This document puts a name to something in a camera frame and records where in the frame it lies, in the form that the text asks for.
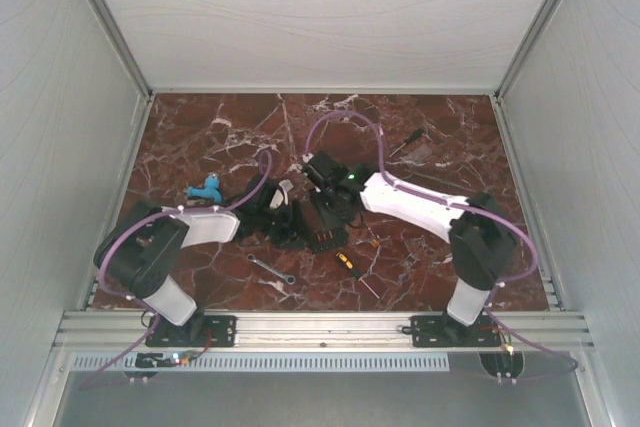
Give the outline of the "black fuse box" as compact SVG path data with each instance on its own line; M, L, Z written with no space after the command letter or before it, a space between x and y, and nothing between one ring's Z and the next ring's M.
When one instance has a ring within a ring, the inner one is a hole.
M314 231L310 234L307 247L313 254L333 251L345 246L349 234L344 227Z

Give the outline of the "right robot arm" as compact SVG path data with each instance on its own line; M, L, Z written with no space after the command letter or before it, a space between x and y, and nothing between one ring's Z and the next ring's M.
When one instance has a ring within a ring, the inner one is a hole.
M475 336L489 294L516 247L515 235L499 221L499 204L493 197L442 194L370 164L349 168L322 151L304 157L303 174L326 209L346 221L364 211L384 214L444 240L451 249L457 280L441 319L425 333L453 346Z

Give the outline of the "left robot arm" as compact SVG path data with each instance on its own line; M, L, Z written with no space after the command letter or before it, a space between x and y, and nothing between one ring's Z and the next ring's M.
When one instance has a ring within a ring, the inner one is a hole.
M200 346L205 342L204 310L173 279L180 252L210 243L235 243L260 235L274 247L303 250L308 228L300 202L289 197L293 184L260 175L247 192L227 205L184 211L139 201L94 254L100 277L114 279L124 293L156 312L152 345Z

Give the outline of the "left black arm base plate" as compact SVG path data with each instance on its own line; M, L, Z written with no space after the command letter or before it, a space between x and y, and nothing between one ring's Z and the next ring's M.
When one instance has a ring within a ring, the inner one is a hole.
M228 348L235 345L237 318L231 315L196 315L183 326L162 319L147 337L147 347Z

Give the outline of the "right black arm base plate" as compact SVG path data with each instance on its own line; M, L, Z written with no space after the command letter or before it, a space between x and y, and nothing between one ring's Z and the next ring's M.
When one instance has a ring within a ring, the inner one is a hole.
M499 327L486 315L480 315L471 326L464 326L442 315L416 315L400 331L411 337L417 348L494 348L503 344Z

